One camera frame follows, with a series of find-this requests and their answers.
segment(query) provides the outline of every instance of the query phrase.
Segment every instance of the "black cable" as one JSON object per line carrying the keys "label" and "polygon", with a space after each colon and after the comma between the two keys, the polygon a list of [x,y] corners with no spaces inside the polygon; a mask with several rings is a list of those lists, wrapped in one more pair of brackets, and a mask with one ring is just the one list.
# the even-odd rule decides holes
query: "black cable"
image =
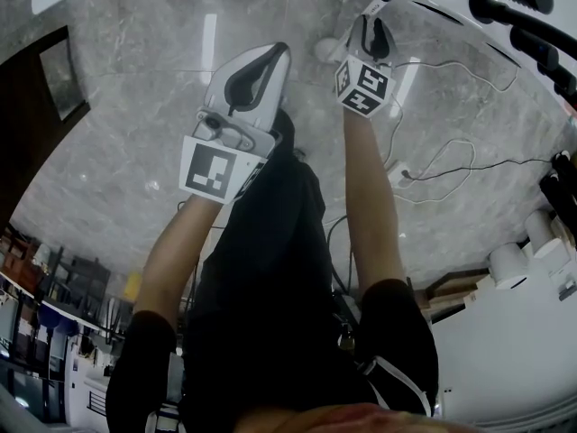
{"label": "black cable", "polygon": [[[346,218],[347,218],[346,215],[341,216],[338,220],[336,220],[334,225],[331,226],[331,229],[328,230],[328,235],[326,237],[326,243],[328,245],[329,252],[331,250],[331,236],[333,235],[333,231],[339,225],[339,223],[341,223]],[[337,284],[339,284],[339,287],[343,290],[343,293],[347,293],[346,288],[344,287],[343,281],[341,281],[341,278],[339,277],[339,275],[336,272],[336,269],[334,268],[334,265],[332,263],[331,263],[331,268],[333,270],[334,280],[336,281]]]}
{"label": "black cable", "polygon": [[353,246],[349,248],[349,281],[346,285],[347,293],[351,295],[351,281],[353,278]]}
{"label": "black cable", "polygon": [[200,259],[197,260],[197,264],[195,265],[195,270],[192,272],[192,284],[190,284],[190,290],[188,291],[187,305],[184,308],[185,325],[188,322],[188,305],[190,305],[190,302],[194,301],[195,295],[197,293],[197,271],[198,271],[198,261],[199,260]]}
{"label": "black cable", "polygon": [[525,163],[529,163],[529,162],[544,162],[544,163],[551,163],[550,161],[545,161],[543,159],[527,159],[526,161],[515,161],[513,159],[506,159],[504,161],[501,162],[497,162],[497,163],[493,163],[491,165],[487,165],[486,167],[459,167],[458,169],[452,169],[452,170],[447,170],[447,171],[442,171],[441,173],[438,173],[436,175],[431,175],[430,177],[424,177],[424,178],[415,178],[412,177],[408,171],[404,170],[402,172],[402,175],[407,178],[408,180],[413,180],[413,181],[428,181],[428,180],[433,180],[435,178],[439,178],[442,177],[444,175],[448,175],[449,173],[454,173],[456,171],[460,171],[460,170],[487,170],[487,169],[493,169],[495,167],[498,167],[500,165],[503,165],[504,163],[516,163],[516,165],[523,165]]}

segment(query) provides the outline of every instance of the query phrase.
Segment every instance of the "yellow object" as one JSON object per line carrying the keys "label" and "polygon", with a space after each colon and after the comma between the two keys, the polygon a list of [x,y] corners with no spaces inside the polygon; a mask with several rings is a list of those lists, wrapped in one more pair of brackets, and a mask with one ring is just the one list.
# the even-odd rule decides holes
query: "yellow object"
{"label": "yellow object", "polygon": [[124,287],[124,298],[129,301],[136,301],[138,292],[141,289],[142,275],[139,272],[131,272]]}

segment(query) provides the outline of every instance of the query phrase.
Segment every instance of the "wooden furniture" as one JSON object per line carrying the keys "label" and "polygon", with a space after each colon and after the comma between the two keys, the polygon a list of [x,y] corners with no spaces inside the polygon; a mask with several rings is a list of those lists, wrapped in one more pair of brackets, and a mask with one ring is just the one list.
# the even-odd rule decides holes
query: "wooden furniture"
{"label": "wooden furniture", "polygon": [[477,290],[477,282],[489,275],[487,268],[449,272],[424,290],[415,291],[423,315],[433,324],[465,309],[464,299]]}
{"label": "wooden furniture", "polygon": [[5,260],[0,264],[0,272],[33,295],[41,280],[40,268],[32,264],[38,245],[26,242],[11,228],[5,230],[2,246],[5,249]]}
{"label": "wooden furniture", "polygon": [[90,110],[82,101],[60,119],[44,74],[41,53],[68,37],[62,27],[0,65],[0,230],[42,164]]}

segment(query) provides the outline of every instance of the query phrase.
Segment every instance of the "black sleeve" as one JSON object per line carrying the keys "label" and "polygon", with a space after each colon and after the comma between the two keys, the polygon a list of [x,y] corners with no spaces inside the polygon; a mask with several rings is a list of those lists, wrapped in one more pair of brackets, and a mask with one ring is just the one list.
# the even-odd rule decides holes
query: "black sleeve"
{"label": "black sleeve", "polygon": [[[380,281],[365,292],[356,351],[363,361],[375,355],[383,357],[426,393],[432,408],[435,406],[439,389],[435,340],[405,282]],[[392,392],[385,399],[392,409],[423,413],[422,404],[400,382],[393,377],[384,382],[389,387],[386,390]]]}
{"label": "black sleeve", "polygon": [[166,319],[151,311],[133,316],[106,392],[111,433],[144,431],[149,414],[166,399],[170,353],[175,348],[176,335]]}

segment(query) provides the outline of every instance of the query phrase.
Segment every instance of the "power outlet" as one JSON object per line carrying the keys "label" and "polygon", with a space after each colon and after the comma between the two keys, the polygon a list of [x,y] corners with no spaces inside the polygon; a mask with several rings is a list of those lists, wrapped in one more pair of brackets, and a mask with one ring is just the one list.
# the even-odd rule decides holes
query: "power outlet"
{"label": "power outlet", "polygon": [[392,167],[390,167],[389,171],[387,171],[387,175],[389,176],[390,186],[393,188],[402,188],[407,186],[410,182],[405,175],[403,175],[404,171],[409,171],[408,165],[402,161],[395,161]]}

